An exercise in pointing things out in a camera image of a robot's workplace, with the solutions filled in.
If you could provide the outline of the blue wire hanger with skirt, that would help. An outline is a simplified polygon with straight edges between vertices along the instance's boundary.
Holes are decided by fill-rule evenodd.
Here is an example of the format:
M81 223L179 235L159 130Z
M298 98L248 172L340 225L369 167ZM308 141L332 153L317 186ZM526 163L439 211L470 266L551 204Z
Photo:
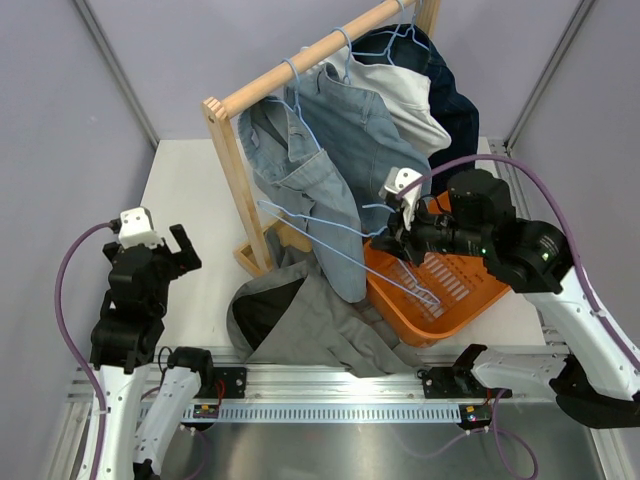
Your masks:
M335 221L331 217L322 218L295 212L270 200L258 200L257 205L270 216L280 216L286 226L292 227L296 233L301 233L313 243L314 247L322 247L423 305L438 307L442 304L441 299L432 290L420 284L417 276L411 272L405 262L396 260L401 267L401 272L410 281L409 284L403 283L402 280L394 280L389 274L383 274L374 267L366 265L364 248L360 247L361 252L357 253L356 244L359 240L371 240L374 237L372 233L363 233L358 228Z

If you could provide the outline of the grey pleated skirt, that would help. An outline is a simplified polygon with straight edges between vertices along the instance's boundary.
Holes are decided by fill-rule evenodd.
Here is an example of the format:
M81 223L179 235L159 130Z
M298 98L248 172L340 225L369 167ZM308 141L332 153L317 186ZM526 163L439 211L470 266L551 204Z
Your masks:
M328 366L358 378L413 373L423 365L368 300L341 299L316 257L265 234L275 268L242 285L226 315L229 338L248 364Z

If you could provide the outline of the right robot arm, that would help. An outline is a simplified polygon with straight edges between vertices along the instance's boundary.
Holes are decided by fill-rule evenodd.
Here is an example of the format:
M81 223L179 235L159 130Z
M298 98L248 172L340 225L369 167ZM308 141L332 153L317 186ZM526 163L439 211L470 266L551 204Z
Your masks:
M517 217L508 184L485 170L454 175L450 208L431 213L410 168L390 170L380 195L392 213L376 250L421 265L427 254L482 260L488 273L521 294L561 335L570 352L536 359L471 344L450 367L424 376L428 393L526 393L553 400L592 429L639 425L639 351L606 312L589 303L589 282L567 236L544 221Z

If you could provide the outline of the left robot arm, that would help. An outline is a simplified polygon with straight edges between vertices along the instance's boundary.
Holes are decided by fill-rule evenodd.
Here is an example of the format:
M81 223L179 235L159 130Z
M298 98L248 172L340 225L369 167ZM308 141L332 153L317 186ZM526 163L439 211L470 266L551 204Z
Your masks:
M184 227L170 232L173 252L147 230L132 244L126 237L104 246L110 263L109 287L91 332L90 372L94 400L81 479L157 479L188 403L215 388L209 351L178 347L146 415L144 388L164 331L169 285L202 262Z

